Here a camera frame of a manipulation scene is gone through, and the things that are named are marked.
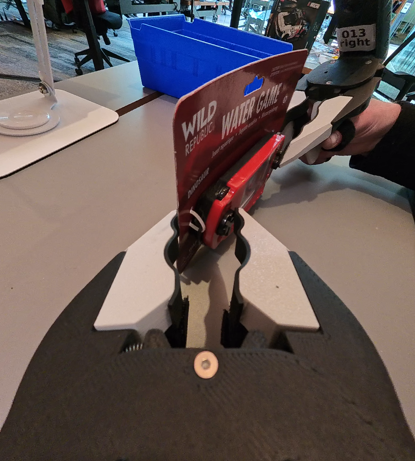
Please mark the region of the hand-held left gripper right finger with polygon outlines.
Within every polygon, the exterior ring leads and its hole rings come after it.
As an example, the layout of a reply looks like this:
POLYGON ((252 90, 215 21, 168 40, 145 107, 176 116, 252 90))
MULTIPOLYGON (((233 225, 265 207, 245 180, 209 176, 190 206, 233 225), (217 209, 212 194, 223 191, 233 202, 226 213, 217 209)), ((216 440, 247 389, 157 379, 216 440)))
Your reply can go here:
POLYGON ((225 348, 290 348, 286 331, 320 327, 288 249, 245 210, 234 213, 235 272, 222 319, 225 348))

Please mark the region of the black printed box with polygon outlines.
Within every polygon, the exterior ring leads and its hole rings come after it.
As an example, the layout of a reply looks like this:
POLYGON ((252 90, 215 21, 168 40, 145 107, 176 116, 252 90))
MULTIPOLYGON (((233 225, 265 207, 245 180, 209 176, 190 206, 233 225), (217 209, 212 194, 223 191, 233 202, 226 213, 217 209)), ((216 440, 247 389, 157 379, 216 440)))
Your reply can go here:
POLYGON ((265 35, 309 52, 330 6, 323 0, 276 0, 265 35))

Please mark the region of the black office chair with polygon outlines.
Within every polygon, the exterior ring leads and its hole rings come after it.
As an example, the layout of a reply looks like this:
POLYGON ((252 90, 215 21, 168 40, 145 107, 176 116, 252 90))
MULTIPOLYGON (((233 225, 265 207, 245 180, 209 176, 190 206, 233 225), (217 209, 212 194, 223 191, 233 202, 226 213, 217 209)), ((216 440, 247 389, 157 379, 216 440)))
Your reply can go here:
POLYGON ((126 63, 130 62, 130 60, 102 48, 99 44, 99 38, 102 37, 105 45, 110 45, 111 42, 107 36, 108 30, 112 30, 113 34, 117 36, 116 31, 123 24, 120 15, 105 9, 103 1, 99 1, 101 7, 99 13, 92 12, 89 1, 73 0, 72 5, 76 25, 83 30, 88 41, 88 49, 74 54, 75 72, 78 76, 83 74, 82 66, 89 61, 93 62, 96 71, 103 70, 104 63, 112 67, 110 58, 126 63))

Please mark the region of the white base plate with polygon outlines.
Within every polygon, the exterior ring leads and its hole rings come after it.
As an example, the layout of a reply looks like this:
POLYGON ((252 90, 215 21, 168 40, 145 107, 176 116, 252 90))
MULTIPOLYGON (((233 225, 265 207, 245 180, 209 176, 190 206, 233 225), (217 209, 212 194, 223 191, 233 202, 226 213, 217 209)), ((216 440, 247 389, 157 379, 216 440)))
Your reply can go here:
POLYGON ((0 117, 29 110, 49 113, 46 124, 8 130, 0 125, 0 178, 45 158, 118 121, 118 114, 64 90, 54 105, 38 91, 0 100, 0 117))

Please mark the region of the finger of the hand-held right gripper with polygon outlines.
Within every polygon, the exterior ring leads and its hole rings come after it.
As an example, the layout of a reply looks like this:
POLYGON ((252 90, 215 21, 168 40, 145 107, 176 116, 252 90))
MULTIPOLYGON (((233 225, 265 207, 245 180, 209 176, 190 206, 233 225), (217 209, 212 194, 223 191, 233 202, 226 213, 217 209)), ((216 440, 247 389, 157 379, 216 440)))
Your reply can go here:
POLYGON ((352 96, 337 96, 320 102, 314 109, 314 118, 307 123, 299 135, 288 145, 280 167, 283 167, 297 158, 306 157, 309 164, 313 164, 318 157, 317 150, 320 144, 332 133, 333 121, 352 100, 352 96))
POLYGON ((310 121, 313 105, 314 102, 305 92, 300 90, 294 92, 282 125, 282 134, 285 136, 284 144, 289 144, 310 121))

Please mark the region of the red handheld toy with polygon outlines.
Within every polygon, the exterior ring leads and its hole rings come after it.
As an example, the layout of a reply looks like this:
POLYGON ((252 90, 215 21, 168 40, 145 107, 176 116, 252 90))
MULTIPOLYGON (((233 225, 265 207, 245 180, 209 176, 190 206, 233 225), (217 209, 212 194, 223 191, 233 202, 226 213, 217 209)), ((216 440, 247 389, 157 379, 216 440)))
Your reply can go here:
POLYGON ((173 118, 181 273, 201 245, 215 249, 234 211, 261 196, 290 135, 283 125, 306 50, 253 61, 181 97, 173 118))

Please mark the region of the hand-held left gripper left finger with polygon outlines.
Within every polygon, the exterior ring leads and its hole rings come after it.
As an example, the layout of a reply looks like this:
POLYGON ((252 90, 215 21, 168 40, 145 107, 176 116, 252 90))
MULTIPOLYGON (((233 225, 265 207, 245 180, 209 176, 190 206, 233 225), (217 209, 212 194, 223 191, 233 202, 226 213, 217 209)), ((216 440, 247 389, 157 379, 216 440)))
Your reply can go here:
POLYGON ((175 348, 187 340, 188 299, 182 298, 178 258, 177 212, 171 211, 128 247, 102 308, 98 331, 151 329, 166 334, 175 348))

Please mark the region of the person's right forearm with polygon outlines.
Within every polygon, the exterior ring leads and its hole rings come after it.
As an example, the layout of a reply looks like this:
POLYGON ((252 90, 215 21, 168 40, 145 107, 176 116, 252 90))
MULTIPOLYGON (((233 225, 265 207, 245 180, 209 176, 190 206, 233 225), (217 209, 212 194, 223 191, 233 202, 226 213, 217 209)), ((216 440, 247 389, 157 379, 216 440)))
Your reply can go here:
POLYGON ((349 166, 415 191, 415 105, 399 105, 399 118, 389 132, 367 156, 351 156, 349 166))

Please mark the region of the person's right hand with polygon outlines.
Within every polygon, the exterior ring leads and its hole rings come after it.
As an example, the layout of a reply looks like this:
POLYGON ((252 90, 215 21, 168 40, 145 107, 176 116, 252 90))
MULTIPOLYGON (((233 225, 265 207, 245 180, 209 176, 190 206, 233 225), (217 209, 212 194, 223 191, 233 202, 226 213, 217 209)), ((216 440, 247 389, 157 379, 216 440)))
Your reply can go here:
POLYGON ((335 131, 321 144, 321 150, 314 164, 325 163, 328 158, 339 156, 366 156, 381 141, 398 119, 401 106, 397 103, 371 100, 360 115, 351 119, 355 128, 352 141, 341 151, 331 152, 342 142, 342 134, 335 131))

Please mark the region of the blue plastic bin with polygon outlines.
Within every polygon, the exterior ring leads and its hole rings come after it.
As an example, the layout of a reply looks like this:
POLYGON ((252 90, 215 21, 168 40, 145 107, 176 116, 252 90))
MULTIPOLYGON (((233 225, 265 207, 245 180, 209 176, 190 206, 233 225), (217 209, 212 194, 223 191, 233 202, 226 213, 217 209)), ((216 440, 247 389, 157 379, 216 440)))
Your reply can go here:
POLYGON ((144 87, 179 98, 253 61, 292 51, 291 43, 182 14, 128 18, 144 87))

